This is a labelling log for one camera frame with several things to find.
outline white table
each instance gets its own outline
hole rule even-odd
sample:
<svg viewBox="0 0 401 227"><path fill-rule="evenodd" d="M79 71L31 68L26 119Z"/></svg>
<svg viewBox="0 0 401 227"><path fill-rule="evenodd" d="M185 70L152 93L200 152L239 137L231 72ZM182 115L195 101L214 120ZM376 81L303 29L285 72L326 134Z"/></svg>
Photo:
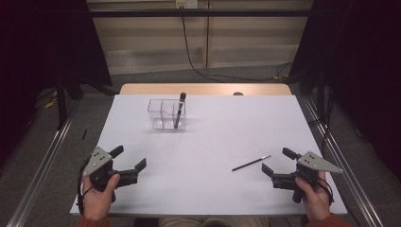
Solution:
<svg viewBox="0 0 401 227"><path fill-rule="evenodd" d="M138 184L118 188L110 213L137 217L273 216L303 214L292 191L275 189L261 163L232 172L267 154L277 173L295 170L282 148L301 154L319 149L295 96L195 96L186 98L187 127L171 132L151 128L147 107L164 95L120 95L98 145L107 151L124 146L114 169L131 169L143 158L148 166ZM335 184L333 213L346 213ZM72 214L78 213L73 205Z"/></svg>

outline clear plastic container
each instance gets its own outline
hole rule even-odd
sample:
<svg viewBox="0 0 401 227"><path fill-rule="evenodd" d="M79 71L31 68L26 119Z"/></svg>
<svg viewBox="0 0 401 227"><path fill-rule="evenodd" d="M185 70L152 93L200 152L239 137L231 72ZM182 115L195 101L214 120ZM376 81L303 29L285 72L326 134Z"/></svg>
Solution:
<svg viewBox="0 0 401 227"><path fill-rule="evenodd" d="M180 109L179 99L151 99L148 115L155 130L185 130L185 102Z"/></svg>

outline white wall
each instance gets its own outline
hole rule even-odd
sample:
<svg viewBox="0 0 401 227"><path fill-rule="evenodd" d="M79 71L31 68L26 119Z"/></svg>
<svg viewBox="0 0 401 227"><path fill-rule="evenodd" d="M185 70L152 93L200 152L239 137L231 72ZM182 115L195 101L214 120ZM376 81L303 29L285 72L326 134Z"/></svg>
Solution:
<svg viewBox="0 0 401 227"><path fill-rule="evenodd" d="M174 9L175 1L88 0L90 9ZM310 9L311 0L199 0L204 9ZM188 69L181 18L94 18L110 73ZM306 18L185 18L194 66L292 61Z"/></svg>

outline gray floor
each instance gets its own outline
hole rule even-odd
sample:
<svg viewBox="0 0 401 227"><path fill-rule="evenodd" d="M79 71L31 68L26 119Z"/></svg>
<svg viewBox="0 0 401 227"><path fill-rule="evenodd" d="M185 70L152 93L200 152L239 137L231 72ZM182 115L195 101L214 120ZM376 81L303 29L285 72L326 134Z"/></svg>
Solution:
<svg viewBox="0 0 401 227"><path fill-rule="evenodd" d="M255 66L219 68L202 71L204 73L224 74L247 79L269 79L277 74L276 67ZM215 77L224 82L276 82L276 80L252 81ZM119 91L128 82L215 82L197 75L193 70L143 73L137 75L113 76L112 89ZM42 176L44 181L38 188L38 194L30 197L26 207L26 217L19 218L16 226L74 226L78 217L69 214L72 201L76 196L78 169L82 161L93 150L101 133L108 111L113 103L112 96L105 96L88 86L82 86L85 97L82 100L70 100L67 106L73 116L68 132L62 144L51 157L50 171L37 173L44 157L48 156L48 148L52 145L58 125L57 104L51 108L38 107L32 125L19 146L13 151L2 169L0 179L0 226L7 226L13 217L19 202L24 198L32 179ZM300 106L307 120L313 120L305 99L299 96L298 84L290 85L291 92L299 98ZM38 101L38 105L49 97ZM367 198L378 213L383 226L399 226L401 223L401 183L377 159L370 143L356 134L357 127L347 116L340 104L335 102L331 117L330 131L335 137L346 162L357 177ZM311 126L318 145L322 136L316 125ZM332 159L328 152L327 159ZM344 216L355 226L369 226L360 204L354 199L343 177L335 177L341 196L347 203L350 214ZM299 216L275 217L270 219L271 226L300 226ZM112 218L113 226L132 226L132 218Z"/></svg>

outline human hand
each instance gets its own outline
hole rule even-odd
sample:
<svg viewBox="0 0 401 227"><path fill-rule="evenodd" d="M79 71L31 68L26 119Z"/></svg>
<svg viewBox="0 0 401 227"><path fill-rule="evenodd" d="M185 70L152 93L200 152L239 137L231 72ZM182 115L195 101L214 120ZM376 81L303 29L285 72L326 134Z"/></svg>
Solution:
<svg viewBox="0 0 401 227"><path fill-rule="evenodd" d="M117 187L119 180L120 175L114 174L108 181L106 189L101 192L91 188L93 185L89 177L83 178L82 191L86 192L89 189L84 196L85 203L83 216L85 216L85 218L100 220L107 217L112 204L112 194Z"/></svg>
<svg viewBox="0 0 401 227"><path fill-rule="evenodd" d="M319 171L319 177L325 180L325 173ZM321 185L326 186L324 181L318 181ZM330 216L330 205L327 192L319 186L312 188L309 183L301 178L295 178L295 183L297 183L297 185L305 192L303 202L309 221L320 221L328 218Z"/></svg>

